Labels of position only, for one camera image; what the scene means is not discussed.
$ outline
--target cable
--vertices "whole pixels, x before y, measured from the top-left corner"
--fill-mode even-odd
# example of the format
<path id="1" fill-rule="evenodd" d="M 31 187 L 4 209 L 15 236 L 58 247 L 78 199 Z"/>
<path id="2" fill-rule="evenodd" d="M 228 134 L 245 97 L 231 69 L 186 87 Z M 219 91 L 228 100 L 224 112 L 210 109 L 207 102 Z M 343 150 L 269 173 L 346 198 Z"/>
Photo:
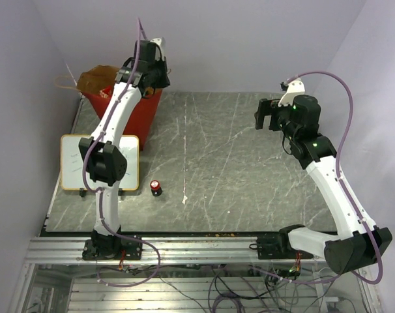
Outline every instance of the cable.
<path id="1" fill-rule="evenodd" d="M 364 282 L 367 282 L 368 284 L 376 285 L 381 281 L 381 279 L 383 277 L 383 260 L 381 259 L 379 246 L 377 245 L 377 242 L 373 236 L 373 233 L 372 233 L 370 227 L 368 226 L 360 209 L 358 208 L 357 203 L 355 202 L 353 196 L 351 195 L 350 191 L 348 190 L 348 188 L 344 182 L 345 178 L 341 177 L 341 172 L 340 172 L 340 158 L 341 158 L 342 147 L 344 146 L 345 140 L 347 139 L 348 131 L 349 131 L 349 128 L 351 127 L 351 122 L 353 120 L 353 111 L 354 111 L 353 95 L 351 94 L 351 91 L 349 90 L 348 85 L 340 77 L 338 77 L 337 75 L 335 75 L 333 73 L 322 71 L 322 70 L 315 70 L 315 71 L 305 72 L 305 73 L 296 75 L 296 76 L 286 80 L 286 84 L 291 83 L 293 80 L 296 80 L 299 77 L 309 75 L 309 74 L 323 74 L 326 76 L 330 76 L 330 77 L 334 78 L 335 80 L 338 80 L 339 83 L 344 87 L 344 89 L 348 95 L 348 101 L 349 101 L 348 121 L 347 121 L 347 126 L 345 127 L 345 130 L 344 130 L 344 134 L 342 135 L 341 142 L 340 142 L 338 149 L 337 149 L 336 160 L 335 160 L 335 170 L 336 170 L 336 176 L 337 176 L 338 181 L 340 182 L 341 188 L 344 190 L 345 195 L 347 196 L 349 202 L 353 206 L 354 211 L 356 212 L 359 220 L 361 221 L 362 225 L 364 226 L 364 229 L 366 230 L 366 232 L 368 234 L 368 237 L 370 237 L 370 241 L 372 242 L 372 246 L 374 248 L 375 257 L 377 258 L 377 266 L 379 268 L 379 272 L 378 272 L 377 278 L 375 280 L 369 280 L 369 279 L 359 275 L 355 271 L 352 271 L 352 273 L 355 276 L 357 276 L 359 279 L 363 280 Z"/>
<path id="2" fill-rule="evenodd" d="M 335 283 L 335 280 L 334 280 L 333 282 L 330 283 L 328 289 L 323 293 L 323 296 L 317 298 L 314 302 L 312 302 L 312 303 L 306 308 L 306 310 L 303 311 L 303 313 L 306 313 L 306 311 L 307 311 L 312 305 L 314 305 L 314 304 L 316 303 L 316 301 L 322 299 L 321 304 L 319 305 L 319 309 L 320 309 L 320 308 L 321 308 L 321 305 L 322 305 L 322 303 L 323 303 L 323 298 L 327 295 L 328 291 L 330 290 L 330 288 L 332 287 L 332 285 L 333 285 L 334 283 Z"/>
<path id="3" fill-rule="evenodd" d="M 88 182 L 87 182 L 86 172 L 87 172 L 87 161 L 88 161 L 88 159 L 89 159 L 89 157 L 90 157 L 90 155 L 91 155 L 93 149 L 96 147 L 96 145 L 98 144 L 98 142 L 99 142 L 99 141 L 103 138 L 103 136 L 105 135 L 106 129 L 107 129 L 107 127 L 108 127 L 108 125 L 109 125 L 109 123 L 110 123 L 110 121 L 111 121 L 112 115 L 113 115 L 113 113 L 114 113 L 114 111 L 115 111 L 117 105 L 121 102 L 121 99 L 124 97 L 125 93 L 128 91 L 128 88 L 129 88 L 129 86 L 130 86 L 130 84 L 131 84 L 131 82 L 132 82 L 132 79 L 133 79 L 133 77 L 134 77 L 134 73 L 135 73 L 135 71 L 136 71 L 136 69 L 137 69 L 138 62 L 139 62 L 139 49 L 140 49 L 140 46 L 141 46 L 141 45 L 140 45 L 141 33 L 143 33 L 143 36 L 145 37 L 145 32 L 144 32 L 144 30 L 143 30 L 143 28 L 142 28 L 141 20 L 140 20 L 139 18 L 138 18 L 137 25 L 138 25 L 138 39 L 137 39 L 137 47 L 136 47 L 136 57 L 135 57 L 135 61 L 134 61 L 134 66 L 132 67 L 131 75 L 129 76 L 128 81 L 127 81 L 127 83 L 126 83 L 124 89 L 122 90 L 121 94 L 118 96 L 117 100 L 115 100 L 115 103 L 114 103 L 113 106 L 111 107 L 111 110 L 110 110 L 110 112 L 109 112 L 109 114 L 108 114 L 108 117 L 107 117 L 106 120 L 105 120 L 104 127 L 103 127 L 102 131 L 100 132 L 98 138 L 93 142 L 93 144 L 92 144 L 92 145 L 89 147 L 89 149 L 87 150 L 86 156 L 85 156 L 85 158 L 84 158 L 84 160 L 83 160 L 83 184 L 85 185 L 85 187 L 86 187 L 86 189 L 87 189 L 88 191 L 91 191 L 91 192 L 98 192 L 98 193 L 99 193 L 99 217 L 100 217 L 100 220 L 102 221 L 103 227 L 104 227 L 110 234 L 112 234 L 112 235 L 114 235 L 114 236 L 116 236 L 116 237 L 118 237 L 118 238 L 125 239 L 125 240 L 127 240 L 127 241 L 132 241 L 132 242 L 135 242 L 135 243 L 141 243 L 141 244 L 143 244 L 143 245 L 147 245 L 147 246 L 151 247 L 151 248 L 157 253 L 157 264 L 156 264 L 156 269 L 154 270 L 154 272 L 153 272 L 149 277 L 147 277 L 146 279 L 144 279 L 144 280 L 142 280 L 142 281 L 140 281 L 140 282 L 136 282 L 136 283 L 133 283 L 133 284 L 112 284 L 112 283 L 107 283 L 107 282 L 105 282 L 104 280 L 101 279 L 101 277 L 100 277 L 100 269 L 98 270 L 98 272 L 97 272 L 97 274 L 96 274 L 97 279 L 98 279 L 98 282 L 100 282 L 100 283 L 102 283 L 102 284 L 105 284 L 105 285 L 107 285 L 107 286 L 122 287 L 122 288 L 138 286 L 138 285 L 140 285 L 140 284 L 142 284 L 142 283 L 144 283 L 144 282 L 147 282 L 148 280 L 152 279 L 152 277 L 155 277 L 155 276 L 157 275 L 157 273 L 158 273 L 158 270 L 160 269 L 161 256 L 160 256 L 160 253 L 159 253 L 158 249 L 157 249 L 154 245 L 148 243 L 147 241 L 141 240 L 141 239 L 132 238 L 132 237 L 127 237 L 127 236 L 118 234 L 118 233 L 116 233 L 115 231 L 113 231 L 113 230 L 106 224 L 105 218 L 104 218 L 104 213 L 103 213 L 103 191 L 104 191 L 104 189 L 103 189 L 103 187 L 99 186 L 99 187 L 97 187 L 96 189 L 93 190 L 93 189 L 89 186 L 89 184 L 88 184 Z"/>
<path id="4" fill-rule="evenodd" d="M 342 301 L 349 301 L 349 302 L 351 303 L 351 305 L 353 306 L 354 313 L 357 313 L 357 310 L 355 309 L 354 302 L 352 302 L 352 300 L 350 300 L 350 299 L 348 299 L 348 298 L 343 298 L 343 297 L 341 297 L 340 299 L 341 299 Z"/>
<path id="5" fill-rule="evenodd" d="M 266 271 L 264 269 L 260 269 L 258 267 L 254 267 L 254 266 L 251 266 L 251 265 L 250 265 L 250 268 L 255 269 L 256 271 L 258 271 L 260 273 L 263 273 L 263 274 L 266 274 L 266 275 L 269 275 L 269 276 L 272 276 L 272 277 L 276 277 L 282 282 L 289 282 L 289 283 L 298 284 L 298 285 L 326 284 L 328 282 L 333 282 L 334 280 L 336 280 L 337 278 L 340 277 L 340 275 L 336 275 L 336 276 L 334 276 L 332 278 L 328 278 L 328 279 L 325 279 L 325 280 L 320 280 L 319 282 L 316 282 L 314 280 L 308 280 L 307 282 L 303 282 L 303 281 L 300 281 L 300 280 L 292 280 L 292 279 L 283 278 L 283 277 L 277 275 L 276 273 L 270 273 L 270 272 L 268 272 L 268 271 Z"/>
<path id="6" fill-rule="evenodd" d="M 268 310 L 268 312 L 271 312 L 267 303 L 264 302 L 264 300 L 258 295 L 257 290 L 254 289 L 254 287 L 249 283 L 249 281 L 247 281 L 247 279 L 245 279 L 244 277 L 241 277 L 241 279 L 248 285 L 248 287 L 250 287 L 250 289 L 254 292 L 256 297 L 260 300 L 261 304 L 265 306 L 265 308 Z"/>
<path id="7" fill-rule="evenodd" d="M 216 276 L 215 281 L 214 281 L 215 290 L 218 292 L 219 295 L 223 295 L 223 293 L 221 293 L 219 291 L 218 287 L 216 286 L 216 281 L 218 279 L 224 284 L 224 286 L 226 287 L 226 289 L 228 289 L 230 294 L 232 294 L 232 296 L 231 296 L 232 299 L 256 300 L 256 299 L 259 299 L 260 297 L 262 297 L 262 296 L 264 296 L 264 295 L 269 293 L 268 291 L 266 291 L 266 292 L 263 292 L 263 293 L 261 293 L 259 295 L 257 294 L 256 297 L 247 297 L 247 296 L 244 296 L 244 295 L 239 295 L 239 294 L 235 293 L 234 291 L 232 291 L 232 289 L 224 282 L 224 280 L 219 276 L 219 274 L 220 274 L 220 272 L 218 273 L 218 275 Z"/>
<path id="8" fill-rule="evenodd" d="M 194 298 L 192 298 L 192 297 L 189 297 L 188 295 L 185 295 L 183 292 L 181 292 L 180 290 L 178 290 L 174 285 L 170 284 L 169 282 L 164 281 L 163 278 L 159 277 L 159 279 L 160 279 L 163 283 L 165 283 L 165 284 L 171 286 L 172 288 L 176 289 L 181 295 L 185 296 L 186 298 L 188 298 L 188 299 L 190 299 L 190 300 L 195 301 L 195 302 L 200 306 L 200 308 L 204 311 L 204 313 L 206 313 L 205 308 L 203 307 L 203 305 L 201 305 L 201 304 L 199 303 L 198 300 L 196 300 L 196 299 L 194 299 Z"/>

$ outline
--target bag handle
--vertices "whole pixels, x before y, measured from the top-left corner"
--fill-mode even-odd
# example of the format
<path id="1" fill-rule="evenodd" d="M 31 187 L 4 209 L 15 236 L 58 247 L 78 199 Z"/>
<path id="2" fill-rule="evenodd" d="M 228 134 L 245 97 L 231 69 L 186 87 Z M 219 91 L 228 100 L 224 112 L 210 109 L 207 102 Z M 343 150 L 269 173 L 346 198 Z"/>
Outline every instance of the bag handle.
<path id="1" fill-rule="evenodd" d="M 77 87 L 73 87 L 73 86 L 65 86 L 65 85 L 61 85 L 58 80 L 60 80 L 61 78 L 65 78 L 66 80 L 73 80 L 73 77 L 71 75 L 60 75 L 57 76 L 54 79 L 54 85 L 58 88 L 63 88 L 63 89 L 71 89 L 71 90 L 76 90 L 76 91 L 80 91 L 79 89 L 77 89 Z"/>

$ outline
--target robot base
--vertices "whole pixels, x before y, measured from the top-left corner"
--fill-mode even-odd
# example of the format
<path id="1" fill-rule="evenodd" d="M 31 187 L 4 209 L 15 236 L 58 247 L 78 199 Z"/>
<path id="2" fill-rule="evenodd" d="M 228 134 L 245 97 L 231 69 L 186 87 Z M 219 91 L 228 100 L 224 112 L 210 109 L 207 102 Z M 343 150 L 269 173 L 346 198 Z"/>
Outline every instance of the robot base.
<path id="1" fill-rule="evenodd" d="M 140 239 L 136 235 L 127 237 Z M 121 239 L 114 235 L 101 235 L 94 230 L 92 231 L 91 239 L 85 242 L 82 258 L 85 261 L 119 260 L 122 258 L 122 253 L 124 251 L 125 260 L 140 260 L 142 248 L 141 243 Z"/>

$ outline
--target white scratch mark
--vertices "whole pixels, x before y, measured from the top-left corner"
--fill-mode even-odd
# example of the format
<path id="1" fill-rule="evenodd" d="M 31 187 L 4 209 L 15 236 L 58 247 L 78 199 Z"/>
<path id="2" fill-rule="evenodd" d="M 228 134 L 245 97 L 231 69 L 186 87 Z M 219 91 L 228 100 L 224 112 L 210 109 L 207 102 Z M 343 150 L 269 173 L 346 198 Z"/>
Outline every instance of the white scratch mark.
<path id="1" fill-rule="evenodd" d="M 54 226 L 53 230 L 56 230 L 59 227 L 61 221 L 63 220 L 63 217 L 65 217 L 66 212 L 67 212 L 67 210 L 68 210 L 68 208 L 70 206 L 71 206 L 71 204 L 67 205 L 67 208 L 64 210 L 63 214 L 61 215 L 61 217 L 60 217 L 59 221 L 57 222 L 57 224 Z"/>
<path id="2" fill-rule="evenodd" d="M 193 105 L 194 105 L 194 107 L 195 107 L 195 112 L 196 112 L 197 120 L 199 121 L 200 129 L 201 129 L 202 134 L 203 134 L 203 139 L 205 139 L 205 144 L 207 144 L 206 134 L 205 134 L 205 132 L 203 131 L 202 121 L 201 121 L 200 116 L 199 116 L 199 114 L 198 114 L 198 109 L 196 108 L 196 103 L 195 103 L 195 96 L 194 96 L 193 94 L 192 94 L 192 99 L 193 99 Z"/>
<path id="3" fill-rule="evenodd" d="M 296 181 L 293 181 L 293 184 L 291 185 L 291 187 L 289 188 L 289 190 L 286 192 L 286 194 L 284 196 L 287 197 L 289 195 L 289 193 L 291 192 L 291 190 L 293 189 L 293 187 L 296 185 L 297 185 Z"/>
<path id="4" fill-rule="evenodd" d="M 183 164 L 183 200 L 182 203 L 183 205 L 186 204 L 186 128 L 187 128 L 187 98 L 184 101 L 184 164 Z"/>
<path id="5" fill-rule="evenodd" d="M 274 198 L 276 197 L 277 190 L 278 190 L 278 187 L 276 187 L 276 188 L 274 189 L 273 197 L 270 199 L 269 204 L 267 204 L 267 212 L 269 211 L 270 205 L 271 205 L 271 203 L 273 202 Z"/>
<path id="6" fill-rule="evenodd" d="M 237 106 L 238 106 L 239 95 L 240 95 L 240 94 L 238 94 L 237 101 L 236 101 L 236 103 L 235 103 L 234 116 L 233 116 L 233 118 L 232 118 L 231 128 L 230 128 L 230 130 L 229 130 L 229 139 L 228 139 L 228 142 L 231 140 L 232 126 L 233 126 L 233 124 L 234 124 L 235 114 L 236 114 L 236 112 L 237 112 Z M 232 141 L 231 149 L 229 150 L 228 156 L 227 156 L 227 158 L 226 158 L 226 160 L 225 160 L 224 167 L 222 168 L 221 173 L 219 174 L 218 181 L 216 182 L 215 189 L 213 190 L 213 194 L 212 194 L 211 200 L 209 201 L 209 205 L 211 205 L 211 203 L 212 203 L 212 201 L 213 201 L 213 198 L 215 197 L 216 190 L 218 189 L 218 185 L 219 185 L 219 182 L 220 182 L 220 180 L 221 180 L 222 174 L 223 174 L 223 172 L 224 172 L 224 170 L 225 170 L 226 164 L 228 163 L 229 157 L 231 156 L 232 148 L 233 148 L 233 146 L 234 146 L 234 140 Z"/>
<path id="7" fill-rule="evenodd" d="M 238 107 L 238 100 L 239 100 L 239 95 L 240 95 L 240 93 L 238 94 L 237 101 L 235 102 L 234 115 L 233 115 L 233 117 L 232 117 L 232 122 L 231 122 L 231 129 L 229 130 L 229 138 L 228 138 L 228 141 L 229 141 L 229 140 L 231 140 L 231 135 L 232 135 L 232 126 L 234 125 L 234 119 L 235 119 L 235 115 L 237 114 L 237 107 Z"/>
<path id="8" fill-rule="evenodd" d="M 241 217 L 242 217 L 242 214 L 244 213 L 244 209 L 242 208 L 241 209 L 241 214 L 239 215 L 239 218 L 238 218 L 238 221 L 237 221 L 237 226 L 236 226 L 236 228 L 238 229 L 238 226 L 239 226 L 239 223 L 240 223 L 240 221 L 241 221 Z"/>
<path id="9" fill-rule="evenodd" d="M 320 209 L 309 221 L 308 221 L 308 226 L 311 226 L 314 222 L 314 219 L 321 213 L 325 212 L 328 208 L 324 207 Z"/>
<path id="10" fill-rule="evenodd" d="M 203 210 L 205 211 L 205 217 L 208 221 L 208 225 L 209 225 L 209 230 L 212 230 L 212 224 L 211 224 L 211 220 L 209 219 L 209 215 L 208 215 L 208 211 L 206 210 L 206 200 L 205 200 L 205 196 L 203 199 Z"/>
<path id="11" fill-rule="evenodd" d="M 83 222 L 85 221 L 87 215 L 89 214 L 89 210 L 91 209 L 92 205 L 96 203 L 95 201 L 93 201 L 90 206 L 87 208 L 86 213 L 84 214 L 83 218 L 80 220 L 80 224 L 79 227 L 81 228 L 81 225 L 83 224 Z"/>
<path id="12" fill-rule="evenodd" d="M 257 194 L 256 194 L 256 192 L 254 192 L 254 196 L 256 197 L 257 211 L 260 212 L 260 206 L 259 206 L 259 204 L 258 204 L 258 199 L 257 199 Z"/>
<path id="13" fill-rule="evenodd" d="M 227 156 L 227 158 L 226 158 L 226 160 L 225 160 L 224 167 L 222 168 L 221 173 L 219 174 L 218 181 L 216 182 L 215 189 L 213 190 L 213 194 L 212 194 L 211 200 L 209 201 L 209 205 L 211 205 L 212 200 L 213 200 L 213 198 L 215 197 L 216 189 L 218 189 L 218 185 L 219 185 L 219 182 L 220 182 L 220 180 L 221 180 L 221 176 L 222 176 L 222 174 L 223 174 L 223 172 L 224 172 L 224 170 L 225 170 L 226 164 L 228 163 L 229 156 L 231 155 L 233 146 L 234 146 L 234 142 L 232 142 L 232 144 L 231 144 L 231 149 L 229 150 L 228 156 Z"/>

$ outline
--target brown paper bag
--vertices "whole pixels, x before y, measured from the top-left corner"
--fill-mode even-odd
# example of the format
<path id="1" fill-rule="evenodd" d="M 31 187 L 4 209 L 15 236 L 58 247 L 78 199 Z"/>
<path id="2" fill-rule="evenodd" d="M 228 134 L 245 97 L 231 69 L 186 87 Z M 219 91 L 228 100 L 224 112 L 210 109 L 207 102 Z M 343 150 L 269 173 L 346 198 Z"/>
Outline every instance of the brown paper bag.
<path id="1" fill-rule="evenodd" d="M 119 67 L 110 65 L 98 65 L 97 67 L 81 73 L 76 87 L 65 86 L 58 83 L 61 78 L 71 79 L 71 76 L 59 76 L 55 79 L 55 85 L 60 88 L 74 89 L 83 94 L 99 95 L 99 92 L 115 84 L 115 77 Z"/>

